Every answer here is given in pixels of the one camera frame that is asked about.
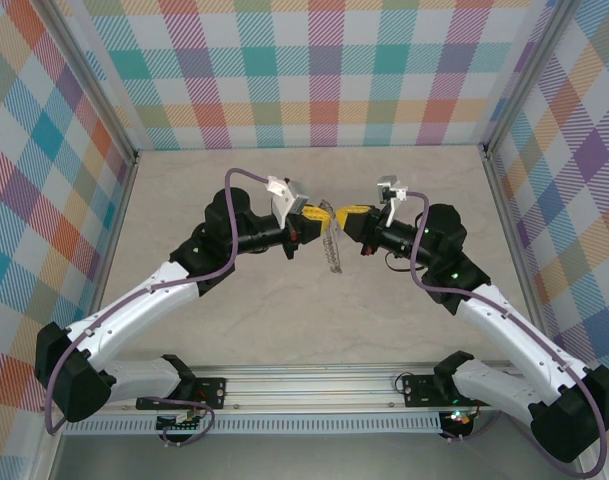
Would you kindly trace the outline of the black circuit board with led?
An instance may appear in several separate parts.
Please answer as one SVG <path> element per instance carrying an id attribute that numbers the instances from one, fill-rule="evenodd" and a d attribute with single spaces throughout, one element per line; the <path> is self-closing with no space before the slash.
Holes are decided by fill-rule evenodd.
<path id="1" fill-rule="evenodd" d="M 455 410 L 440 414 L 442 435 L 445 438 L 458 438 L 469 436 L 474 429 L 475 414 Z"/>

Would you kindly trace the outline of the black circuit board green connector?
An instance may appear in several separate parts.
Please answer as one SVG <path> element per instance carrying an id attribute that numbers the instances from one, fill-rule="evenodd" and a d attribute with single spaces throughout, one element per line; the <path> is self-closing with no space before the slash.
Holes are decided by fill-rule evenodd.
<path id="1" fill-rule="evenodd" d="M 168 432 L 193 432 L 200 428 L 202 416 L 175 412 L 174 414 L 158 415 L 155 420 L 155 429 Z"/>

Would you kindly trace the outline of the aluminium side rail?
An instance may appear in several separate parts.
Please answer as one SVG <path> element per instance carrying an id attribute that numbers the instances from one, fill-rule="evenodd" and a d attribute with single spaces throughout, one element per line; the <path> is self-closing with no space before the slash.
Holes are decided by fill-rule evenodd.
<path id="1" fill-rule="evenodd" d="M 508 250 L 525 300 L 529 318 L 536 327 L 542 330 L 546 336 L 549 336 L 550 330 L 542 315 L 535 283 L 529 275 L 526 256 L 522 250 L 517 226 L 511 216 L 508 198 L 503 189 L 500 175 L 497 172 L 491 155 L 485 150 L 483 145 L 480 145 L 480 157 L 498 211 L 500 224 L 506 238 Z"/>
<path id="2" fill-rule="evenodd" d="M 88 308 L 88 312 L 90 314 L 94 314 L 100 309 L 102 305 L 102 300 L 105 294 L 106 286 L 110 276 L 110 271 L 115 258 L 121 230 L 136 181 L 140 159 L 141 151 L 135 151 L 127 169 L 127 176 L 125 179 L 122 196 L 118 209 L 116 210 L 113 226 L 111 227 L 110 236 L 108 238 L 107 249 L 102 259 L 102 262 L 100 263 L 97 281 Z"/>

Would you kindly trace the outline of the long aluminium base rail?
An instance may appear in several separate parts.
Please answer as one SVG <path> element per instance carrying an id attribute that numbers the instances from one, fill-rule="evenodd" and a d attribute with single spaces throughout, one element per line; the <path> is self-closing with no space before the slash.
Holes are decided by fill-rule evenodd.
<path id="1" fill-rule="evenodd" d="M 227 380 L 221 414 L 385 413 L 405 410 L 401 373 L 431 374 L 434 364 L 194 366 L 198 377 Z"/>

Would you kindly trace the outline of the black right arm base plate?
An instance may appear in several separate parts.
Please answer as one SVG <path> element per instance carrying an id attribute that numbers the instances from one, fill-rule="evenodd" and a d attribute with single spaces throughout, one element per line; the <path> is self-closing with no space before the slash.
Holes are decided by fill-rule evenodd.
<path id="1" fill-rule="evenodd" d="M 483 402 L 457 393 L 442 393 L 436 385 L 434 375 L 405 374 L 396 381 L 396 386 L 403 395 L 407 408 L 486 406 Z"/>

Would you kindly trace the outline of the aluminium frame post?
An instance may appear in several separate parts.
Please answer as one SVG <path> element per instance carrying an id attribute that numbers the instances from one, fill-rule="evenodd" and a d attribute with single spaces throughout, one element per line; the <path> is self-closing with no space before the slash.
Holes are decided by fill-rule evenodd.
<path id="1" fill-rule="evenodd" d="M 40 0 L 44 9 L 49 13 L 54 28 L 62 37 L 65 50 L 70 54 L 70 62 L 75 65 L 76 72 L 83 78 L 84 87 L 91 94 L 91 100 L 98 108 L 98 112 L 107 125 L 107 129 L 119 144 L 123 153 L 131 163 L 136 163 L 138 150 L 131 142 L 111 102 L 101 87 L 85 51 L 79 46 L 75 35 L 71 31 L 65 16 L 60 12 L 55 0 Z"/>
<path id="2" fill-rule="evenodd" d="M 479 150 L 487 162 L 507 135 L 525 97 L 581 0 L 532 0 L 493 87 L 480 126 Z"/>

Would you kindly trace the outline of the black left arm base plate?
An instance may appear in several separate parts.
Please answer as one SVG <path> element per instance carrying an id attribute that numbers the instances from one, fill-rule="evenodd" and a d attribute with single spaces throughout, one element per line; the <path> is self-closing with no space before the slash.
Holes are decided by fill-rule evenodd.
<path id="1" fill-rule="evenodd" d="M 196 404 L 208 405 L 213 410 L 224 407 L 226 396 L 226 379 L 216 377 L 197 377 L 194 380 L 183 380 L 163 401 L 153 397 L 138 398 L 137 410 L 178 410 L 196 409 Z"/>

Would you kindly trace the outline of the aluminium frame leg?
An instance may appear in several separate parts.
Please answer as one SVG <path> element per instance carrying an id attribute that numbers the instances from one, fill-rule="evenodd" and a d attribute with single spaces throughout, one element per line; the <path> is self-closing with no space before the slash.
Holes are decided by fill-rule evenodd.
<path id="1" fill-rule="evenodd" d="M 44 426 L 40 429 L 40 436 L 34 458 L 31 463 L 27 480 L 49 480 L 54 471 L 58 449 L 63 438 L 64 428 L 49 434 Z"/>

